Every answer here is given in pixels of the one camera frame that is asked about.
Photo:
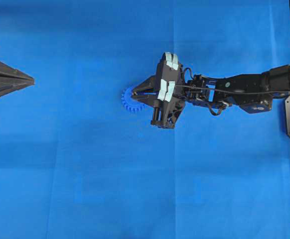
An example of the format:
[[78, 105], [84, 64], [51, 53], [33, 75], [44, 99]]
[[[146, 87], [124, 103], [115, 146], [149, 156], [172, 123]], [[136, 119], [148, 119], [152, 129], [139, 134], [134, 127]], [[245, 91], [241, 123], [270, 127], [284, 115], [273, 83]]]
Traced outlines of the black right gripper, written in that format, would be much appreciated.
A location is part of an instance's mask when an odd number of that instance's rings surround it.
[[132, 99], [149, 107], [158, 107], [160, 116], [152, 123], [160, 128], [173, 129], [184, 108], [184, 102], [177, 98], [177, 84], [182, 83], [182, 66], [178, 56], [165, 52], [160, 59], [156, 73], [132, 89], [134, 94], [157, 93], [157, 95], [132, 95]]

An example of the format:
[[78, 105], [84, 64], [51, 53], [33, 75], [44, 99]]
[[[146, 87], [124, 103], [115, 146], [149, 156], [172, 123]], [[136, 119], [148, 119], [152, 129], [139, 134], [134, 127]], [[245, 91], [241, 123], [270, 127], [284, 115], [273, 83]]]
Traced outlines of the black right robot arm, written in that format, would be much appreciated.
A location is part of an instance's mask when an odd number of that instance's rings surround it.
[[260, 74], [240, 74], [229, 78], [190, 75], [178, 56], [165, 52], [156, 74], [132, 89], [131, 98], [153, 108], [151, 124], [173, 129], [185, 104], [207, 108], [213, 116], [231, 106], [249, 114], [268, 112], [274, 99], [290, 95], [290, 65]]

